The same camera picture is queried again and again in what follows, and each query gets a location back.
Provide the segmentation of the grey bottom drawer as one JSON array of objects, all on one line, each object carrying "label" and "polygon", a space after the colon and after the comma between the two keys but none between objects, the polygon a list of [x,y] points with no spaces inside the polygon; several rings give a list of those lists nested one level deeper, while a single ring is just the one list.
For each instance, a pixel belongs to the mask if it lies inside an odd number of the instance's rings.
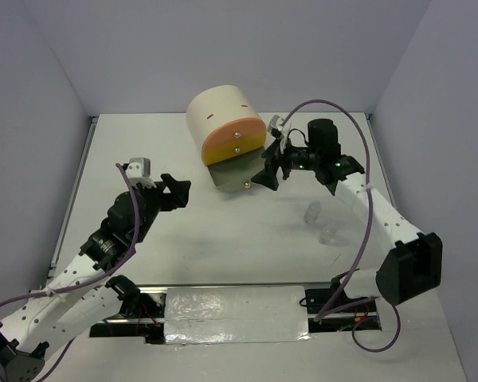
[{"label": "grey bottom drawer", "polygon": [[251,187],[251,178],[264,168],[261,147],[235,158],[207,166],[215,188],[224,193],[234,193]]}]

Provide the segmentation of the yellow drawer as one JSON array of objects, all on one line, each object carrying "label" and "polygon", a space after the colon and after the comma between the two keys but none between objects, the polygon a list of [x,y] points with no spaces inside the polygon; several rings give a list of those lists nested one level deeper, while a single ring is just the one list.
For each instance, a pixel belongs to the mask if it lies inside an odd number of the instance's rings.
[{"label": "yellow drawer", "polygon": [[265,139],[266,133],[264,132],[242,135],[239,138],[236,138],[234,134],[222,137],[210,136],[202,145],[202,162],[208,166],[246,154],[261,148]]}]

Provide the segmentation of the orange top drawer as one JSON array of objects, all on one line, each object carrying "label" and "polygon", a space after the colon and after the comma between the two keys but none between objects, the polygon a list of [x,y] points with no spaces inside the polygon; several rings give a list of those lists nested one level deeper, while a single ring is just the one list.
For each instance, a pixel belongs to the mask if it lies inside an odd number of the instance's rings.
[{"label": "orange top drawer", "polygon": [[235,140],[252,139],[254,146],[264,144],[266,140],[266,126],[260,118],[247,117],[227,122],[213,130],[204,140],[202,147],[210,149]]}]

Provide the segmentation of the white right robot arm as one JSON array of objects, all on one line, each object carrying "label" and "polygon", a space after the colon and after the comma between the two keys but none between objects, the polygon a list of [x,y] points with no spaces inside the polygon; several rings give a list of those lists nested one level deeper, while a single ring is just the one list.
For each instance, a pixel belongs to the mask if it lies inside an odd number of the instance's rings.
[{"label": "white right robot arm", "polygon": [[339,144],[337,126],[330,119],[313,119],[304,135],[304,146],[294,146],[291,130],[276,115],[268,132],[274,138],[263,153],[264,168],[252,181],[277,190],[278,177],[306,170],[347,205],[366,225],[368,239],[375,240],[382,259],[377,269],[354,270],[332,280],[334,308],[348,311],[360,298],[384,298],[397,306],[441,284],[443,243],[434,232],[425,234],[411,224],[370,183],[366,170]]}]

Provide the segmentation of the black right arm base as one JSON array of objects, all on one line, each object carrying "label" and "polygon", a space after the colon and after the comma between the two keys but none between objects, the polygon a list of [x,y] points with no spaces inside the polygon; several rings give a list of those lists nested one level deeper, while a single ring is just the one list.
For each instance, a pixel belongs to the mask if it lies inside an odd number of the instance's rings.
[{"label": "black right arm base", "polygon": [[[347,273],[344,272],[335,276],[331,281],[325,283],[309,283],[304,285],[304,297],[299,300],[299,305],[307,310],[308,314],[318,314],[325,304],[332,298],[332,295],[340,285],[340,279]],[[336,297],[330,307],[330,310],[336,309],[340,306],[351,304],[353,302],[364,301],[366,297],[348,298],[345,291],[342,291]],[[339,313],[372,313],[376,312],[377,307],[374,301],[363,302],[354,306],[350,306],[344,310],[339,310]]]}]

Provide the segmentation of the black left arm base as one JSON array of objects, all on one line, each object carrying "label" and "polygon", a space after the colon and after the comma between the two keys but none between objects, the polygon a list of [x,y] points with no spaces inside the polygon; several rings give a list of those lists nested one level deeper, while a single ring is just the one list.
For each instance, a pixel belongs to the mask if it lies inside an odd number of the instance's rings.
[{"label": "black left arm base", "polygon": [[105,286],[118,294],[119,310],[89,330],[91,338],[142,338],[146,344],[165,343],[166,293],[141,291],[124,275],[110,278]]}]

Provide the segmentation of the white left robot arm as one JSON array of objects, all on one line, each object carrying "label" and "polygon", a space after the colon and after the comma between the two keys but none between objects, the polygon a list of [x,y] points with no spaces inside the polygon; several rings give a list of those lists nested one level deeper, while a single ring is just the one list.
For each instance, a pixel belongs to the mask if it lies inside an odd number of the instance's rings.
[{"label": "white left robot arm", "polygon": [[187,206],[191,183],[164,173],[160,181],[129,178],[126,184],[72,262],[0,319],[0,381],[36,379],[45,362],[86,329],[142,307],[139,288],[116,268],[135,254],[160,212]]}]

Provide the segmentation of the cream round drawer organizer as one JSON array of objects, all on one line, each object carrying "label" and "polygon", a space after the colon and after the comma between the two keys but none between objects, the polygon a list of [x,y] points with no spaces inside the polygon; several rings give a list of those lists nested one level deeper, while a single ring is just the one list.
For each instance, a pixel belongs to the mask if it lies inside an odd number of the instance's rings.
[{"label": "cream round drawer organizer", "polygon": [[245,93],[234,85],[207,89],[195,96],[186,109],[186,125],[199,149],[213,130],[247,117],[261,119]]}]

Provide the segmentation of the silver foil tape panel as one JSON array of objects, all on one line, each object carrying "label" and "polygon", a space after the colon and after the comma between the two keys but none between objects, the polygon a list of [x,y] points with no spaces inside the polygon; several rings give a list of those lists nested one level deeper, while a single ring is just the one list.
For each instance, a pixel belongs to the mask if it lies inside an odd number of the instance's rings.
[{"label": "silver foil tape panel", "polygon": [[278,343],[310,338],[301,286],[174,288],[164,338],[172,345]]}]

